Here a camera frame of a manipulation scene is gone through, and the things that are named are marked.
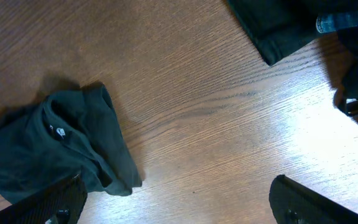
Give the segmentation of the black t-shirt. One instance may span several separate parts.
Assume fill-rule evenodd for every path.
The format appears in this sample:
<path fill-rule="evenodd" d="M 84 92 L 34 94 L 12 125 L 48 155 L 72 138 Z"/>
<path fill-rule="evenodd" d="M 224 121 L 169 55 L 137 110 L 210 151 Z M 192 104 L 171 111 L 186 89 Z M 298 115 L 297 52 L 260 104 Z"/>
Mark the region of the black t-shirt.
<path fill-rule="evenodd" d="M 88 192 L 128 196 L 142 185 L 107 88 L 55 92 L 0 125 L 0 195 L 17 203 L 78 175 Z"/>

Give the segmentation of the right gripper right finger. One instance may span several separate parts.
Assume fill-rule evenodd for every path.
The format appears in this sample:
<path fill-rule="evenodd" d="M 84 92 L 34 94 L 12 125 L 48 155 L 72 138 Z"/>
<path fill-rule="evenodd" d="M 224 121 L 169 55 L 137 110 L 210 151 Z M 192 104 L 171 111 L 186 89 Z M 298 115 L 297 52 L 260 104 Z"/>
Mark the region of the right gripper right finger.
<path fill-rule="evenodd" d="M 358 213 L 285 175 L 273 179 L 268 200 L 278 224 L 358 224 Z"/>

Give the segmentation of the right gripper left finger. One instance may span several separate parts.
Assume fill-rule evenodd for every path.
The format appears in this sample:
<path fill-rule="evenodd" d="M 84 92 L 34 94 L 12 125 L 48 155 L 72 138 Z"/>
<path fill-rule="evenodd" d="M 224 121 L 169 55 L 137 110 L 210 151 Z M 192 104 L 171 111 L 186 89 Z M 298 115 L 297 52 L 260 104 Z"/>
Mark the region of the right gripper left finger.
<path fill-rule="evenodd" d="M 88 193 L 80 175 L 64 178 L 0 211 L 0 223 L 76 224 Z"/>

